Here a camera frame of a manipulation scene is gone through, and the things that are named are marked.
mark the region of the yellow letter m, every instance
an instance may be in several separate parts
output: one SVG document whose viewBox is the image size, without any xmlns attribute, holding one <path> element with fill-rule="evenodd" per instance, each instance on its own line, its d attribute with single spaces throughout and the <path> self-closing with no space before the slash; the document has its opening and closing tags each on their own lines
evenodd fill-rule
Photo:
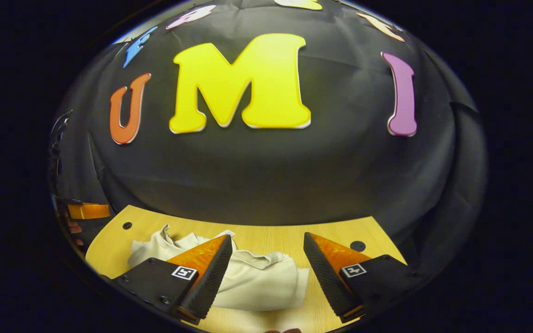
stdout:
<svg viewBox="0 0 533 333">
<path fill-rule="evenodd" d="M 213 118 L 228 127 L 250 82 L 252 97 L 242 119 L 253 128 L 302 129 L 311 113 L 302 104 L 297 53 L 304 38 L 264 34 L 254 38 L 233 64 L 211 43 L 190 47 L 174 57 L 180 66 L 172 133 L 201 131 L 207 124 L 197 108 L 197 88 Z"/>
</svg>

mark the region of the white cloth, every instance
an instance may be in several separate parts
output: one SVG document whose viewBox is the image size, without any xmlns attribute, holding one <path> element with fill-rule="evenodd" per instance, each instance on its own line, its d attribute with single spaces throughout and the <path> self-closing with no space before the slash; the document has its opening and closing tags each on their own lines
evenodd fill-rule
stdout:
<svg viewBox="0 0 533 333">
<path fill-rule="evenodd" d="M 149 242 L 133 241 L 131 267 L 148 258 L 169 260 L 186 250 L 209 241 L 209 238 L 190 233 L 181 240 L 172 240 L 169 225 L 155 232 Z M 220 233 L 234 235 L 226 230 Z M 273 252 L 257 255 L 237 249 L 231 240 L 233 250 L 228 269 L 213 302 L 218 308 L 235 308 L 248 311 L 271 311 L 296 308 L 302 305 L 307 290 L 309 268 L 298 268 L 287 254 Z"/>
</svg>

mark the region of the table surface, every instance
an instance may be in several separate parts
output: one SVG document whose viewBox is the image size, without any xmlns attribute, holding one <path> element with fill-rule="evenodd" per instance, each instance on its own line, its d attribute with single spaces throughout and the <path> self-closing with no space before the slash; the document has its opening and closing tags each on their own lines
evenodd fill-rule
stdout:
<svg viewBox="0 0 533 333">
<path fill-rule="evenodd" d="M 123 224 L 131 222 L 130 229 Z M 86 253 L 87 263 L 99 274 L 116 278 L 130 267 L 133 240 L 148 242 L 151 235 L 165 224 L 170 225 L 170 237 L 179 240 L 194 232 L 213 238 L 224 230 L 235 232 L 238 249 L 258 254 L 279 251 L 292 257 L 299 268 L 310 268 L 305 300 L 299 308 L 277 311 L 244 311 L 212 307 L 198 327 L 210 333 L 264 333 L 300 328 L 305 333 L 325 333 L 344 325 L 326 301 L 320 284 L 303 252 L 304 233 L 312 232 L 349 247 L 353 241 L 366 245 L 364 255 L 375 258 L 389 254 L 406 264 L 404 257 L 373 217 L 342 222 L 293 226 L 228 225 L 182 219 L 133 206 L 126 207 L 96 236 Z"/>
</svg>

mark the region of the textured gripper pad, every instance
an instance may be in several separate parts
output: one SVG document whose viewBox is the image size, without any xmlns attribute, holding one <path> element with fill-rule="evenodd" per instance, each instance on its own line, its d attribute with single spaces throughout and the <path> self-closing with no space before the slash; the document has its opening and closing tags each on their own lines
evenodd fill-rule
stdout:
<svg viewBox="0 0 533 333">
<path fill-rule="evenodd" d="M 231 236 L 228 234 L 201 280 L 184 297 L 182 304 L 180 304 L 197 318 L 204 319 L 207 317 L 209 308 L 215 301 L 219 286 L 221 286 L 223 277 L 228 269 L 231 252 Z"/>
<path fill-rule="evenodd" d="M 324 291 L 330 307 L 332 307 L 337 316 L 343 316 L 361 305 L 361 302 L 349 292 L 342 280 L 334 272 L 309 232 L 304 235 L 304 253 L 310 262 L 311 268 L 314 270 L 314 274 L 320 283 L 322 291 Z"/>
</svg>

